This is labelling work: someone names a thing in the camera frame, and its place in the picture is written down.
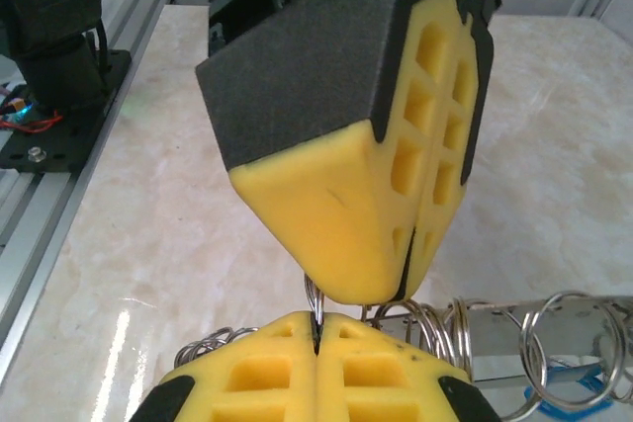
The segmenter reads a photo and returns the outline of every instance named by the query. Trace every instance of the foam gripper pad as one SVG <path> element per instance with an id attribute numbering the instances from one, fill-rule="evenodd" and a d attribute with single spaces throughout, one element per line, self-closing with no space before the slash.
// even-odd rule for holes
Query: foam gripper pad
<path id="1" fill-rule="evenodd" d="M 419 287 L 472 167 L 487 5 L 297 0 L 198 67 L 232 185 L 328 297 Z"/>
<path id="2" fill-rule="evenodd" d="M 168 374 L 131 422 L 498 422 L 466 374 L 348 316 L 287 315 Z"/>

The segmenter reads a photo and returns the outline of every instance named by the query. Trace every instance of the black mounting plate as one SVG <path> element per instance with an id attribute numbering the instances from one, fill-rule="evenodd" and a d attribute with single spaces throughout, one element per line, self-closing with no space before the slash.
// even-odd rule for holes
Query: black mounting plate
<path id="1" fill-rule="evenodd" d="M 103 108 L 73 111 L 49 130 L 40 133 L 14 131 L 0 150 L 0 168 L 19 172 L 76 172 L 83 169 L 105 118 L 128 73 L 132 58 L 125 50 L 110 50 L 106 82 L 111 91 Z M 45 159 L 34 162 L 29 150 L 39 147 Z"/>

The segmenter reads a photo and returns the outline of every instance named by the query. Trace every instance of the black cable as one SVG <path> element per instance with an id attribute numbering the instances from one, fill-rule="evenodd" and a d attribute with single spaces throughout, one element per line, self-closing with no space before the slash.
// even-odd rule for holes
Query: black cable
<path id="1" fill-rule="evenodd" d="M 97 37 L 99 38 L 99 74 L 105 83 L 108 72 L 108 38 L 101 20 L 97 24 Z"/>
<path id="2" fill-rule="evenodd" d="M 86 41 L 88 42 L 88 48 L 90 49 L 92 59 L 97 61 L 97 41 L 95 40 L 95 34 L 92 30 L 86 32 Z"/>

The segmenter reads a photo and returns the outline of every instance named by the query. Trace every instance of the metal bar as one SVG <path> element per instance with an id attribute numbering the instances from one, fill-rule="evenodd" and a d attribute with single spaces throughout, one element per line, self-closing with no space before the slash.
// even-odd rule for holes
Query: metal bar
<path id="1" fill-rule="evenodd" d="M 13 67 L 15 69 L 18 69 L 18 67 L 16 66 L 16 63 L 13 63 Z M 7 140 L 9 140 L 9 138 L 11 137 L 11 132 L 8 130 L 0 130 L 0 148 L 4 147 L 4 144 L 7 143 Z"/>
<path id="2" fill-rule="evenodd" d="M 569 368 L 566 371 L 550 373 L 547 377 L 548 386 L 561 382 L 574 382 L 581 380 L 586 375 L 599 369 L 598 363 L 590 365 L 581 365 Z M 502 387 L 528 387 L 530 385 L 526 375 L 504 376 L 500 378 L 486 378 L 483 380 L 474 380 L 473 384 L 479 389 L 500 389 Z"/>
<path id="3" fill-rule="evenodd" d="M 126 1 L 127 0 L 101 0 L 101 20 L 106 29 L 106 36 L 108 35 L 108 31 L 111 30 L 110 26 L 112 25 L 112 22 L 120 14 L 122 10 L 121 8 Z"/>
<path id="4" fill-rule="evenodd" d="M 37 247 L 49 225 L 52 214 L 66 188 L 70 174 L 49 173 L 44 175 L 11 240 L 0 255 L 0 341 L 4 340 L 11 322 L 11 313 L 18 311 L 26 292 L 24 279 L 35 272 Z"/>
<path id="5" fill-rule="evenodd" d="M 9 223 L 9 220 L 13 216 L 15 210 L 18 208 L 22 197 L 27 192 L 29 185 L 31 185 L 33 178 L 33 173 L 21 173 L 18 180 L 16 180 L 16 183 L 14 183 L 7 199 L 4 201 L 2 206 L 0 206 L 0 232 L 4 233 L 5 227 Z"/>
<path id="6" fill-rule="evenodd" d="M 618 313 L 629 315 L 626 326 L 633 335 L 633 296 L 610 296 L 577 298 L 561 301 L 552 311 L 541 318 L 536 334 L 548 355 L 600 356 L 594 342 L 608 337 L 606 319 L 598 303 L 611 305 Z M 468 310 L 473 355 L 516 356 L 519 328 L 502 313 L 510 312 L 521 321 L 528 311 L 538 310 L 543 301 L 519 302 L 516 304 L 473 305 Z M 407 314 L 390 315 L 381 319 L 381 329 L 402 340 L 407 338 Z M 410 327 L 410 341 L 418 341 L 419 328 Z M 627 349 L 627 365 L 633 365 L 633 341 Z"/>
<path id="7" fill-rule="evenodd" d="M 118 49 L 126 49 L 129 52 L 133 52 L 138 37 L 146 26 L 147 17 L 149 17 L 152 7 L 156 5 L 157 2 L 158 0 L 138 0 L 135 10 L 130 16 L 130 19 L 126 22 L 121 36 L 117 39 Z"/>
<path id="8" fill-rule="evenodd" d="M 158 0 L 153 10 L 147 13 L 148 18 L 144 22 L 145 29 L 140 32 L 140 39 L 136 42 L 137 47 L 136 51 L 133 53 L 132 64 L 130 66 L 128 76 L 119 89 L 119 94 L 115 98 L 114 104 L 110 109 L 110 113 L 105 119 L 105 122 L 99 133 L 99 137 L 95 142 L 86 166 L 81 171 L 79 177 L 76 179 L 76 183 L 74 184 L 72 193 L 65 203 L 63 211 L 61 212 L 61 216 L 56 223 L 56 227 L 54 228 L 52 236 L 47 244 L 47 248 L 44 252 L 44 255 L 42 256 L 40 264 L 35 271 L 35 274 L 33 275 L 33 279 L 31 280 L 31 284 L 27 289 L 26 294 L 24 295 L 22 305 L 20 306 L 18 312 L 15 315 L 15 318 L 13 319 L 13 323 L 8 334 L 6 335 L 4 343 L 1 343 L 0 386 L 2 385 L 5 377 L 9 372 L 11 362 L 13 361 L 13 358 L 18 351 L 24 332 L 26 331 L 29 321 L 33 316 L 33 312 L 35 311 L 36 305 L 38 303 L 38 300 L 40 299 L 40 295 L 42 294 L 46 281 L 48 280 L 50 272 L 52 271 L 52 268 L 54 267 L 54 264 L 57 260 L 59 251 L 61 250 L 63 242 L 66 238 L 66 234 L 68 233 L 70 225 L 72 224 L 77 210 L 79 209 L 79 205 L 81 204 L 83 195 L 88 187 L 88 182 L 90 181 L 92 173 L 94 172 L 99 156 L 101 155 L 101 151 L 103 150 L 103 147 L 105 145 L 106 139 L 110 134 L 110 130 L 115 123 L 122 103 L 124 102 L 130 86 L 132 85 L 142 55 L 145 51 L 145 48 L 147 47 L 147 44 L 149 43 L 156 22 L 158 22 L 162 7 L 169 1 L 170 0 Z M 113 47 L 122 48 L 123 46 L 118 42 L 113 42 Z"/>
<path id="9" fill-rule="evenodd" d="M 7 199 L 19 178 L 20 172 L 17 170 L 0 170 L 0 206 Z"/>
<path id="10" fill-rule="evenodd" d="M 106 30 L 106 36 L 108 37 L 108 41 L 110 44 L 115 44 L 123 31 L 124 25 L 126 24 L 127 19 L 134 11 L 134 7 L 138 0 L 126 0 L 119 12 L 114 17 L 110 26 Z"/>

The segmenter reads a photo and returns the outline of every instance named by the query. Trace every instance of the metal ring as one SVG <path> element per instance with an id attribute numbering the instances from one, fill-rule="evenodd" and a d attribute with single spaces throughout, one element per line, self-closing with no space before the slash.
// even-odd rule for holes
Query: metal ring
<path id="1" fill-rule="evenodd" d="M 429 305 L 417 303 L 412 299 L 386 303 L 376 310 L 376 314 L 372 318 L 372 326 L 379 328 L 380 319 L 395 306 L 401 306 L 408 310 L 413 319 L 417 322 L 420 328 L 418 347 L 421 350 L 427 351 L 433 356 L 447 361 L 453 366 L 459 367 L 455 348 L 451 341 L 451 336 L 444 325 L 444 321 L 439 317 L 435 309 Z"/>
<path id="2" fill-rule="evenodd" d="M 360 307 L 360 321 L 367 323 L 367 315 L 372 309 L 372 305 L 361 305 Z"/>
<path id="3" fill-rule="evenodd" d="M 236 339 L 244 336 L 244 335 L 248 335 L 250 333 L 254 333 L 257 330 L 259 330 L 259 328 L 257 327 L 250 327 L 250 328 L 240 328 L 237 331 L 234 331 L 232 333 L 232 335 L 230 335 L 228 338 L 226 338 L 226 343 L 232 343 L 233 341 L 235 341 Z"/>
<path id="4" fill-rule="evenodd" d="M 204 340 L 215 340 L 215 339 L 220 338 L 222 336 L 226 336 L 226 338 L 229 338 L 230 335 L 232 335 L 232 333 L 233 333 L 233 329 L 230 326 L 225 326 L 224 328 L 220 328 L 219 330 L 216 330 L 213 333 L 207 335 L 206 337 L 204 337 L 202 339 L 202 341 L 204 341 Z"/>
<path id="5" fill-rule="evenodd" d="M 486 300 L 469 300 L 468 306 L 469 308 L 473 305 L 488 305 L 489 301 Z M 512 315 L 507 310 L 496 310 L 502 316 L 508 318 L 516 327 L 520 330 L 521 322 Z M 536 370 L 540 372 L 540 381 L 543 385 L 547 384 L 547 356 L 545 355 L 545 350 L 543 349 L 543 345 L 541 344 L 541 340 L 538 336 L 534 336 L 533 343 L 531 343 L 528 347 L 528 351 L 525 355 L 521 354 L 521 358 L 526 358 L 525 364 L 529 365 L 530 368 L 536 367 Z M 542 398 L 539 393 L 535 390 L 532 391 L 527 400 L 521 405 L 518 409 L 516 409 L 511 414 L 505 415 L 501 417 L 503 422 L 519 422 L 521 420 L 526 419 L 530 415 L 538 409 L 538 406 L 541 404 Z"/>
<path id="6" fill-rule="evenodd" d="M 459 366 L 473 380 L 473 345 L 467 311 L 466 303 L 461 298 L 454 298 L 444 318 L 450 328 L 452 340 L 457 343 L 455 353 L 459 358 Z"/>
<path id="7" fill-rule="evenodd" d="M 321 327 L 323 326 L 323 320 L 325 318 L 325 294 L 315 285 L 307 274 L 304 276 L 304 285 L 306 287 L 308 303 L 315 314 L 316 325 Z"/>
<path id="8" fill-rule="evenodd" d="M 595 340 L 594 343 L 593 343 L 593 349 L 601 357 L 603 355 L 602 346 L 601 346 L 601 339 L 602 339 L 602 337 L 605 337 L 605 336 L 608 336 L 608 335 L 607 334 L 601 335 L 601 337 L 598 338 L 597 340 Z M 605 374 L 609 374 L 612 371 L 612 366 L 610 366 L 603 357 L 602 357 L 602 370 L 603 370 L 603 372 Z M 621 376 L 622 376 L 623 379 L 628 380 L 629 382 L 631 382 L 631 386 L 628 388 L 628 390 L 623 395 L 618 395 L 616 389 L 614 389 L 611 392 L 610 397 L 613 400 L 617 401 L 617 402 L 622 402 L 624 404 L 633 404 L 633 374 L 631 374 L 625 368 L 622 368 L 622 375 Z"/>
<path id="9" fill-rule="evenodd" d="M 538 311 L 530 311 L 526 313 L 521 324 L 519 350 L 521 353 L 521 364 L 525 369 L 525 373 L 527 374 L 528 379 L 530 380 L 530 384 L 534 388 L 534 391 L 550 404 L 564 408 L 566 410 L 579 411 L 594 407 L 595 405 L 605 400 L 611 394 L 611 392 L 617 385 L 622 373 L 624 360 L 626 358 L 626 343 L 623 329 L 619 326 L 616 315 L 610 308 L 604 306 L 601 303 L 598 303 L 598 308 L 602 310 L 602 312 L 609 320 L 615 337 L 613 348 L 613 370 L 610 372 L 609 377 L 606 378 L 606 383 L 604 385 L 603 391 L 579 401 L 565 400 L 549 392 L 545 387 L 546 383 L 543 383 L 542 380 L 537 380 L 532 365 L 526 362 L 526 359 L 523 358 L 523 353 L 524 351 L 527 351 L 527 348 L 530 346 L 532 340 L 535 338 L 535 328 L 542 315 L 555 303 L 558 303 L 561 300 L 570 297 L 590 297 L 590 295 L 578 292 L 560 292 L 552 295 Z"/>

